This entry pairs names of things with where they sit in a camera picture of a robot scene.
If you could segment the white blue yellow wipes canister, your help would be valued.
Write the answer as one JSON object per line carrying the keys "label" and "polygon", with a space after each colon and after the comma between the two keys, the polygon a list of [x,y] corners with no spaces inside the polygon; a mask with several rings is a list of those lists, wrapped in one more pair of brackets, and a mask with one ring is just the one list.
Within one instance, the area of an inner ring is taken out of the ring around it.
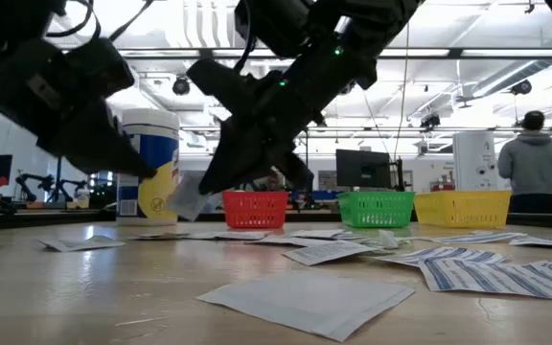
{"label": "white blue yellow wipes canister", "polygon": [[149,167],[152,178],[120,174],[116,221],[123,226],[170,226],[177,214],[167,199],[179,181],[179,120],[170,111],[133,108],[123,113],[122,125],[132,146]]}

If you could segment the yellow plastic basket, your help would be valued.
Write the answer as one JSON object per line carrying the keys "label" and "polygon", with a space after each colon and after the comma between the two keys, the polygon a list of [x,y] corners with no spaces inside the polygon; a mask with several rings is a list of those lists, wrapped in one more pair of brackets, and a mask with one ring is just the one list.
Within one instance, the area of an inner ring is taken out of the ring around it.
{"label": "yellow plastic basket", "polygon": [[433,192],[414,197],[419,223],[448,228],[495,228],[506,224],[509,191]]}

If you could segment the green plastic basket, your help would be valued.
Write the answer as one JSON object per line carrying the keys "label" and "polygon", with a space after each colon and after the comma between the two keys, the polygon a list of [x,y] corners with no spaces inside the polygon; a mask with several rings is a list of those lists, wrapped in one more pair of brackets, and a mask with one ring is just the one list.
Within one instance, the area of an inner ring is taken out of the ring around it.
{"label": "green plastic basket", "polygon": [[409,224],[413,192],[346,192],[337,196],[342,222],[354,228],[401,228]]}

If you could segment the black table edge rail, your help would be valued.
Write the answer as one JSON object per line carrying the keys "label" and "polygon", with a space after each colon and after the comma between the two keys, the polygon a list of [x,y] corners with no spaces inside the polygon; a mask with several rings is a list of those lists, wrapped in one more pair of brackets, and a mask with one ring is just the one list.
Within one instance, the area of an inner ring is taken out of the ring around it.
{"label": "black table edge rail", "polygon": [[[59,224],[93,223],[114,221],[115,215],[110,211],[82,212],[46,212],[17,213],[15,215],[0,215],[0,229],[25,228]],[[552,215],[540,214],[509,214],[508,225],[521,225],[542,228],[552,228]]]}

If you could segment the white background cabinet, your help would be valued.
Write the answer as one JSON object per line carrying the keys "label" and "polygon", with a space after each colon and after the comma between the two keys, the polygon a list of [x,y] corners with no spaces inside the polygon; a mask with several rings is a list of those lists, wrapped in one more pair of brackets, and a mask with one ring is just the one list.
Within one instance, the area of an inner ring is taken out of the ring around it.
{"label": "white background cabinet", "polygon": [[491,131],[466,131],[453,135],[455,190],[497,189],[495,138]]}

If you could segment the black overhead frame light bar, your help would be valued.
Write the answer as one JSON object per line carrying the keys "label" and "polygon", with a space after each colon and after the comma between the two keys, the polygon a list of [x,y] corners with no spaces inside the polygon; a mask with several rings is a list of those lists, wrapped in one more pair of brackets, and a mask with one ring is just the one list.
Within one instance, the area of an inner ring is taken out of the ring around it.
{"label": "black overhead frame light bar", "polygon": [[[243,54],[243,49],[189,49],[189,48],[129,48],[122,49],[120,54],[129,60],[170,60],[170,59],[237,59]],[[552,60],[552,48],[387,48],[379,55],[379,59],[504,59],[504,60]]]}

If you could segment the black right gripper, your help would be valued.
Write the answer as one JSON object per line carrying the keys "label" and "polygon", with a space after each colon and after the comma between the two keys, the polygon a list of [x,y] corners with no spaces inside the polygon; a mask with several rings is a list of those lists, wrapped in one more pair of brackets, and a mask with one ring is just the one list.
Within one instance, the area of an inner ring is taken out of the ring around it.
{"label": "black right gripper", "polygon": [[230,111],[231,116],[220,124],[218,146],[198,191],[202,195],[222,192],[266,177],[273,167],[293,186],[304,188],[311,173],[293,153],[293,140],[321,117],[320,112],[303,104],[280,71],[261,79],[242,77],[247,110]]}

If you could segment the white packet with blue label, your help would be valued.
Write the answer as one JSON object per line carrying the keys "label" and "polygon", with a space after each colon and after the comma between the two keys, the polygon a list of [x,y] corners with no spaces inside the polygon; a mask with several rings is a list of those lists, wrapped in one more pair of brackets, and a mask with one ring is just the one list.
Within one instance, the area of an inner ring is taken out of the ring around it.
{"label": "white packet with blue label", "polygon": [[130,241],[177,241],[184,240],[189,233],[161,233],[161,234],[140,234],[129,237]]}

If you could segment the wide blue striped bandage packet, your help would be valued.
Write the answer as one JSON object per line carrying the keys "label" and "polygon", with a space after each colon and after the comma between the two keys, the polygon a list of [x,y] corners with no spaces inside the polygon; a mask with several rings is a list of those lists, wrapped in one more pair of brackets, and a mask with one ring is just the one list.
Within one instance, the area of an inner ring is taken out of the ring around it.
{"label": "wide blue striped bandage packet", "polygon": [[473,291],[552,300],[552,265],[483,264],[463,260],[419,260],[431,291]]}

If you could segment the large plain white gauze packet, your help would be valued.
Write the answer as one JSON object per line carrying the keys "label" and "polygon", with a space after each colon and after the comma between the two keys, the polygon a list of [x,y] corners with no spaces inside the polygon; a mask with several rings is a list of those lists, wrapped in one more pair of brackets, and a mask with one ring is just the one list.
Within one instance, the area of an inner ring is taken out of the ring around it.
{"label": "large plain white gauze packet", "polygon": [[374,279],[289,271],[219,287],[202,302],[343,342],[362,325],[415,293]]}

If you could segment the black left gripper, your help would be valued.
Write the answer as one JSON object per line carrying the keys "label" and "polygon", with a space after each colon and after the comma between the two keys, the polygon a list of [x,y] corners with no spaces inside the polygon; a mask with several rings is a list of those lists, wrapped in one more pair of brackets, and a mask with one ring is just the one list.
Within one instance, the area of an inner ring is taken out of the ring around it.
{"label": "black left gripper", "polygon": [[156,176],[89,78],[50,43],[25,42],[0,61],[0,112],[85,173]]}

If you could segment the person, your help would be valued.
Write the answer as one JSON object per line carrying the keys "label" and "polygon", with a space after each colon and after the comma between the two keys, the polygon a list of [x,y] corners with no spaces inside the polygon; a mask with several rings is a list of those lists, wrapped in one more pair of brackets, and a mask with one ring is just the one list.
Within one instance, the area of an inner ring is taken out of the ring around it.
{"label": "person", "polygon": [[268,192],[282,192],[286,189],[286,185],[284,184],[282,177],[277,174],[271,174],[265,179],[265,189]]}
{"label": "person", "polygon": [[552,214],[552,137],[544,122],[543,112],[527,112],[522,132],[498,155],[498,175],[511,185],[511,213]]}

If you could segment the red plastic basket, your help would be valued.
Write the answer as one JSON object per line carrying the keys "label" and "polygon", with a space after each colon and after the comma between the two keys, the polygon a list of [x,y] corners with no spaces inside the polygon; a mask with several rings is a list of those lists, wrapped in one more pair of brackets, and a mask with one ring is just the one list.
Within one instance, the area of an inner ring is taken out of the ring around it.
{"label": "red plastic basket", "polygon": [[224,191],[225,222],[230,228],[281,228],[285,224],[288,192]]}

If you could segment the white packet with grey print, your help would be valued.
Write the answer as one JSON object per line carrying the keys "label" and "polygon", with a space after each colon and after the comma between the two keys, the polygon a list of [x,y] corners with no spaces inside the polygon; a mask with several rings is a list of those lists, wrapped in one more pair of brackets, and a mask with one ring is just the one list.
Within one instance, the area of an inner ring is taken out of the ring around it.
{"label": "white packet with grey print", "polygon": [[186,220],[195,221],[210,196],[199,191],[202,178],[202,172],[184,173],[180,183],[167,198],[165,209]]}
{"label": "white packet with grey print", "polygon": [[535,237],[521,237],[509,242],[512,246],[545,246],[552,247],[552,240],[540,239]]}
{"label": "white packet with grey print", "polygon": [[57,252],[75,252],[102,248],[119,247],[125,245],[122,241],[115,241],[105,236],[93,236],[86,240],[38,240],[39,243]]}

